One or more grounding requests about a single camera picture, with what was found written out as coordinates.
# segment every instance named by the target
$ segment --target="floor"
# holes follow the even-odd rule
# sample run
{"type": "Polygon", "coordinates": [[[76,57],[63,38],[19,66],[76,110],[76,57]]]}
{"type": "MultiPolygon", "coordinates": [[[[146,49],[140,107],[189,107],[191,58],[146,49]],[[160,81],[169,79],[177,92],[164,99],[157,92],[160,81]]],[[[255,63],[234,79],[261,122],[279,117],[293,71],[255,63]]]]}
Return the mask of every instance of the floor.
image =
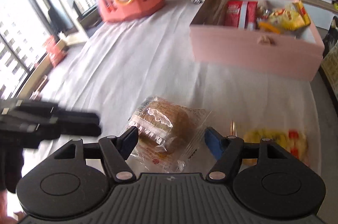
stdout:
{"type": "MultiPolygon", "coordinates": [[[[59,78],[65,73],[70,62],[78,55],[83,45],[73,46],[68,56],[58,68],[49,74],[50,81],[43,91],[49,92],[55,88],[59,78]]],[[[311,82],[315,98],[319,126],[322,139],[322,178],[326,184],[327,193],[318,216],[328,224],[338,223],[338,117],[331,98],[320,75],[317,73],[311,82]]]]}

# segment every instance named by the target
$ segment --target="cardboard box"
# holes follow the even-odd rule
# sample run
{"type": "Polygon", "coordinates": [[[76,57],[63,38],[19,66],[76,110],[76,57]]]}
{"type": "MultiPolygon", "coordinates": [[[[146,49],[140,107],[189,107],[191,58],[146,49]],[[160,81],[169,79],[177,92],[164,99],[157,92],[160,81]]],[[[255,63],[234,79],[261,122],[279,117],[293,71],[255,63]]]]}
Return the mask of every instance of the cardboard box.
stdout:
{"type": "MultiPolygon", "coordinates": [[[[322,61],[324,44],[311,21],[300,39],[286,34],[223,26],[228,0],[205,0],[190,25],[196,61],[221,63],[311,81],[322,61]],[[262,42],[268,37],[273,44],[262,42]]],[[[299,0],[267,0],[283,8],[299,0]]]]}

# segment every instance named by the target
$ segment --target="packaged pastry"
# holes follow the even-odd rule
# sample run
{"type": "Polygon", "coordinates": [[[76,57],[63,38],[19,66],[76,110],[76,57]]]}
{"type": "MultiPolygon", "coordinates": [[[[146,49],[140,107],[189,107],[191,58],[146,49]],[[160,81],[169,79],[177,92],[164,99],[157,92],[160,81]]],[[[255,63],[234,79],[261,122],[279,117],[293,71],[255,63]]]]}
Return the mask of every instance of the packaged pastry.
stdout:
{"type": "MultiPolygon", "coordinates": [[[[290,152],[293,156],[302,162],[306,160],[308,144],[306,136],[297,130],[289,130],[288,132],[278,130],[259,129],[247,132],[243,140],[248,143],[259,143],[261,139],[273,139],[278,145],[290,152]]],[[[257,159],[243,159],[246,165],[257,163],[257,159]]]]}
{"type": "Polygon", "coordinates": [[[255,30],[257,2],[231,0],[227,2],[226,8],[225,26],[255,30]]]}
{"type": "Polygon", "coordinates": [[[204,109],[191,109],[157,96],[149,97],[123,130],[131,126],[139,130],[139,141],[131,160],[141,163],[145,172],[181,172],[202,139],[202,125],[209,114],[210,111],[204,109]]]}

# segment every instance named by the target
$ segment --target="grooved black surface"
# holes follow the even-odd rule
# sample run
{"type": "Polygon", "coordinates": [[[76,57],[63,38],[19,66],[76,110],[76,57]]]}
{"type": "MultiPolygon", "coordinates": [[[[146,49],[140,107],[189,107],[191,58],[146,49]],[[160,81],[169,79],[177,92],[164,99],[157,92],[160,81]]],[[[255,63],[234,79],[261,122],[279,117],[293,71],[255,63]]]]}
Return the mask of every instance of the grooved black surface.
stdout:
{"type": "Polygon", "coordinates": [[[94,212],[78,219],[48,222],[26,217],[23,224],[322,224],[315,216],[268,220],[246,211],[228,189],[198,173],[142,174],[132,184],[118,185],[94,212]]]}

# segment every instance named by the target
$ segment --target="circular pad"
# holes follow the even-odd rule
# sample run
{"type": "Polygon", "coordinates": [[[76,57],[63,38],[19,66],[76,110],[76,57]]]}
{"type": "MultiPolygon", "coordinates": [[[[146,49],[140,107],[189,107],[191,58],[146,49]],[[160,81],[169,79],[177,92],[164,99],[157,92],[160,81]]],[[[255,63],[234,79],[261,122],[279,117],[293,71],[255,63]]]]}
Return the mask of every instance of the circular pad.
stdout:
{"type": "Polygon", "coordinates": [[[258,163],[241,171],[234,194],[248,209],[268,218],[298,218],[317,213],[325,197],[322,179],[298,160],[258,163]]]}
{"type": "Polygon", "coordinates": [[[80,179],[70,173],[55,173],[41,182],[41,189],[49,195],[67,195],[77,190],[80,179]]]}
{"type": "Polygon", "coordinates": [[[290,195],[299,191],[300,180],[289,173],[270,173],[262,180],[263,188],[275,195],[290,195]]]}
{"type": "Polygon", "coordinates": [[[50,221],[76,218],[96,208],[107,196],[107,177],[85,164],[82,143],[73,142],[19,181],[16,193],[29,215],[50,221]]]}

